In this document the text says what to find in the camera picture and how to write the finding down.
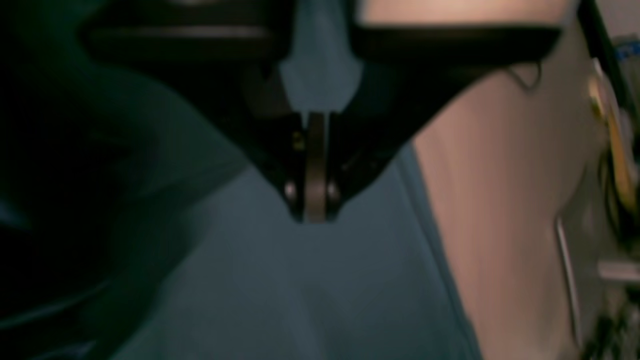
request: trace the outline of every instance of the blue-gray surface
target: blue-gray surface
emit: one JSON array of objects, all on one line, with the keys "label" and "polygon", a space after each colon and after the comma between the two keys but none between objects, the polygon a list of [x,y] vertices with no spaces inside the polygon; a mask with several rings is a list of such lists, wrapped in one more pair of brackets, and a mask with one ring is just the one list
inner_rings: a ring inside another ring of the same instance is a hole
[{"label": "blue-gray surface", "polygon": [[[151,154],[123,165],[145,174],[130,181],[142,200],[116,230],[123,270],[88,316],[113,344],[143,323],[116,359],[480,359],[411,147],[337,223],[295,224],[188,104],[86,58],[72,27],[98,2],[32,0],[44,10],[23,41]],[[342,109],[358,86],[339,11],[300,1],[282,67],[297,110]]]}]

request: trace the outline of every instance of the wire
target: wire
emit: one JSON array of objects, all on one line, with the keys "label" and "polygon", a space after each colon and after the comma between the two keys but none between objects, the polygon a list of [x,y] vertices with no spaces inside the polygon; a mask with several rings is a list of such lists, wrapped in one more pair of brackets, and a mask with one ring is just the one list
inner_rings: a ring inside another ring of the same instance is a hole
[{"label": "wire", "polygon": [[513,81],[515,81],[518,86],[524,90],[524,92],[529,93],[537,89],[542,82],[542,63],[540,61],[536,61],[536,69],[538,70],[538,75],[531,84],[527,84],[527,82],[522,79],[522,76],[516,73],[512,68],[508,68],[505,71],[509,76],[511,76]]}]

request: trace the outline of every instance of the beige wall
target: beige wall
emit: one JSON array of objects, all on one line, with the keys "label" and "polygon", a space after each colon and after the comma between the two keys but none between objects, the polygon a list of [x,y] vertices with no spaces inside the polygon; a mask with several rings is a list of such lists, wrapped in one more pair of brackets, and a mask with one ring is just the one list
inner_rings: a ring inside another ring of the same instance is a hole
[{"label": "beige wall", "polygon": [[544,63],[533,94],[497,72],[415,139],[447,257],[486,360],[571,358],[553,225],[598,149],[590,72],[574,24]]},{"label": "beige wall", "polygon": [[640,35],[640,1],[597,0],[610,37]]}]

